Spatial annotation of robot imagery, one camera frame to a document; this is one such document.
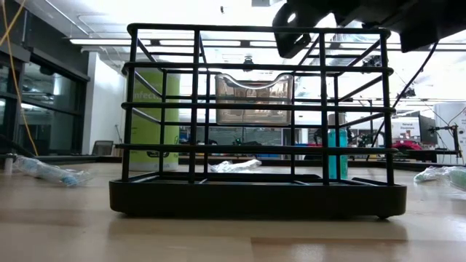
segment wooden tabletop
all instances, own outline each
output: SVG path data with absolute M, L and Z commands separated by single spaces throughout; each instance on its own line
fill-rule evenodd
M 466 261 L 466 192 L 414 185 L 414 172 L 395 172 L 395 181 L 408 185 L 407 212 L 388 221 L 208 221 L 126 218 L 108 205 L 108 181 L 120 176 L 120 164 L 70 167 L 95 178 L 64 188 L 0 175 L 1 261 Z M 350 177 L 383 174 L 349 169 Z

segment yellow cable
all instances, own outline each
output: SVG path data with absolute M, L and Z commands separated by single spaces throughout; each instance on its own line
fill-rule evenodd
M 4 6 L 4 9 L 7 7 L 7 3 L 5 3 L 4 0 L 2 0 L 3 2 L 3 6 Z M 20 8 L 19 10 L 16 12 L 16 15 L 13 17 L 13 20 L 12 20 L 12 23 L 9 24 L 9 26 L 5 25 L 5 34 L 1 37 L 1 40 L 0 40 L 0 46 L 3 44 L 3 42 L 5 41 L 5 39 L 7 37 L 9 37 L 9 32 L 12 30 L 13 26 L 15 25 L 16 23 L 16 20 L 19 18 L 19 16 L 21 15 L 21 11 L 23 11 L 23 8 L 24 8 L 24 4 L 26 3 L 26 0 L 23 0 L 23 3 L 21 3 L 20 5 Z
M 21 10 L 23 9 L 23 6 L 24 6 L 24 3 L 26 2 L 26 0 L 23 1 L 23 3 L 21 4 L 21 7 L 20 9 L 18 10 L 18 13 L 21 13 Z M 4 20 L 4 24 L 5 24 L 5 30 L 6 33 L 5 33 L 5 36 L 2 37 L 1 39 L 1 43 L 0 45 L 3 43 L 3 39 L 7 39 L 7 43 L 8 43 L 8 52 L 9 52 L 9 62 L 11 63 L 11 66 L 12 66 L 12 75 L 13 75 L 13 82 L 15 83 L 15 89 L 16 89 L 16 95 L 17 95 L 17 101 L 19 102 L 19 104 L 21 105 L 21 92 L 20 92 L 20 88 L 18 87 L 18 84 L 17 84 L 17 78 L 16 78 L 16 71 L 15 71 L 15 63 L 13 61 L 13 53 L 12 53 L 12 45 L 11 45 L 11 41 L 9 40 L 9 30 L 13 27 L 13 25 L 15 24 L 15 20 L 16 20 L 16 17 L 17 17 L 17 14 L 15 15 L 15 18 L 13 18 L 12 20 L 12 23 L 8 26 L 8 21 L 7 21 L 7 6 L 6 4 L 4 3 L 4 6 L 3 6 L 3 20 Z M 26 120 L 26 115 L 24 114 L 24 110 L 23 108 L 20 106 L 20 112 L 21 112 L 21 116 L 23 117 L 23 121 L 24 121 L 24 126 L 26 127 L 26 132 L 28 133 L 28 137 L 29 137 L 29 140 L 34 148 L 34 152 L 36 153 L 36 156 L 39 155 L 39 153 L 37 152 L 37 147 L 36 147 L 36 144 L 34 143 L 34 140 L 32 138 L 32 135 L 31 135 L 31 131 L 29 130 L 29 126 L 28 126 L 28 122 Z

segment clear plastic bag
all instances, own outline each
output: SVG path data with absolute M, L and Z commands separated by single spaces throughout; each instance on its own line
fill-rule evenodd
M 64 170 L 25 156 L 17 156 L 14 167 L 27 175 L 64 186 L 80 186 L 92 179 L 86 171 Z
M 466 167 L 428 167 L 414 177 L 415 183 L 432 180 L 466 190 Z
M 233 164 L 231 161 L 223 161 L 220 164 L 210 166 L 212 172 L 251 172 L 252 169 L 260 166 L 262 162 L 253 159 L 244 163 Z

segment black metal rack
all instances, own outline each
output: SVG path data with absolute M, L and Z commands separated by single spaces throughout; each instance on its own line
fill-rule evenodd
M 384 118 L 385 125 L 390 127 L 391 114 L 395 112 L 390 108 L 389 75 L 393 72 L 387 64 L 387 38 L 390 32 L 383 29 L 358 29 L 358 28 L 270 28 L 252 26 L 217 26 L 217 25 L 167 25 L 167 24 L 142 24 L 136 23 L 128 26 L 131 35 L 130 62 L 125 64 L 127 70 L 127 102 L 122 104 L 126 110 L 125 117 L 125 140 L 119 145 L 123 148 L 122 179 L 110 182 L 111 208 L 115 211 L 131 215 L 169 215 L 169 216 L 221 216 L 221 217 L 289 217 L 308 218 L 320 215 L 378 215 L 386 218 L 391 215 L 401 215 L 405 212 L 406 187 L 395 184 L 393 175 L 393 156 L 396 149 L 392 147 L 391 129 L 385 131 L 386 148 L 329 148 L 328 138 L 323 135 L 322 148 L 306 148 L 294 146 L 294 131 L 296 128 L 314 127 L 321 128 L 323 134 L 329 128 L 339 128 L 352 124 L 371 121 L 372 119 Z M 192 63 L 169 63 L 158 62 L 138 38 L 140 30 L 175 30 L 194 32 L 194 49 Z M 230 63 L 208 63 L 202 44 L 202 31 L 226 31 L 226 32 L 268 32 L 268 33 L 313 33 L 316 37 L 306 55 L 298 65 L 264 65 L 264 64 L 230 64 Z M 379 36 L 379 40 L 372 44 L 360 55 L 341 55 L 352 57 L 354 60 L 347 66 L 327 66 L 325 64 L 325 35 L 327 33 L 363 33 Z M 319 44 L 320 65 L 303 65 L 311 51 Z M 149 62 L 136 61 L 137 49 L 146 54 Z M 382 56 L 382 67 L 359 67 L 355 66 L 371 52 L 380 49 Z M 174 52 L 158 52 L 157 55 L 186 55 Z M 163 73 L 162 92 L 153 88 L 136 68 L 158 68 Z M 291 89 L 291 104 L 247 104 L 247 103 L 211 103 L 215 96 L 210 95 L 210 78 L 220 72 L 211 69 L 250 69 L 250 70 L 275 70 L 287 71 L 293 76 L 320 77 L 320 99 L 298 99 L 295 98 L 294 87 Z M 340 96 L 338 80 L 345 72 L 371 72 L 380 76 L 357 88 L 353 92 Z M 191 74 L 192 94 L 190 96 L 167 95 L 168 74 Z M 207 76 L 206 95 L 198 94 L 198 79 L 200 74 Z M 327 97 L 327 78 L 333 78 L 334 98 Z M 151 90 L 160 103 L 135 103 L 133 102 L 133 90 L 135 81 Z M 382 82 L 383 107 L 357 107 L 340 106 L 340 102 L 351 99 L 353 95 Z M 167 99 L 187 99 L 190 103 L 167 103 Z M 320 103 L 319 106 L 299 104 L 296 102 Z M 155 119 L 145 114 L 138 108 L 161 108 L 161 119 Z M 166 108 L 190 108 L 191 122 L 166 122 Z M 197 109 L 207 109 L 205 123 L 197 122 Z M 291 123 L 280 126 L 291 129 L 292 146 L 209 146 L 196 144 L 197 127 L 211 127 L 216 124 L 209 123 L 209 110 L 221 109 L 266 109 L 291 111 Z M 321 111 L 321 125 L 297 125 L 295 124 L 295 111 Z M 329 126 L 327 114 L 329 111 L 338 112 L 371 112 L 375 113 L 353 122 L 340 124 L 338 117 L 334 126 Z M 143 117 L 148 121 L 160 124 L 160 144 L 132 144 L 131 123 L 133 114 Z M 165 145 L 164 126 L 186 126 L 191 127 L 189 145 Z M 270 127 L 266 124 L 255 124 L 254 127 Z M 205 129 L 205 141 L 209 139 L 208 128 Z M 336 144 L 339 144 L 339 136 L 336 136 Z M 143 175 L 129 176 L 129 163 L 131 150 L 153 150 L 159 151 L 159 171 Z M 186 152 L 189 153 L 188 172 L 164 172 L 164 152 Z M 195 171 L 196 153 L 204 153 L 203 172 Z M 233 153 L 233 154 L 288 154 L 291 155 L 290 174 L 240 174 L 240 173 L 211 173 L 208 172 L 209 153 Z M 297 175 L 295 172 L 295 155 L 298 154 L 321 154 L 323 176 Z M 328 156 L 342 154 L 385 154 L 387 159 L 387 181 L 379 182 L 362 178 L 352 180 L 341 179 L 340 161 L 337 157 L 337 178 L 329 178 Z

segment blue bottle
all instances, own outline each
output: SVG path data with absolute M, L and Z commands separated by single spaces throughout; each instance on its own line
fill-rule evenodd
M 339 114 L 339 124 L 343 124 L 345 115 Z M 335 114 L 328 116 L 328 124 L 335 124 Z M 345 128 L 339 130 L 340 144 L 339 147 L 348 147 L 348 136 Z M 328 147 L 336 147 L 336 131 L 335 129 L 328 130 Z M 328 175 L 330 179 L 336 179 L 336 160 L 338 156 L 329 156 L 328 158 Z M 340 174 L 341 179 L 348 179 L 348 156 L 340 156 Z

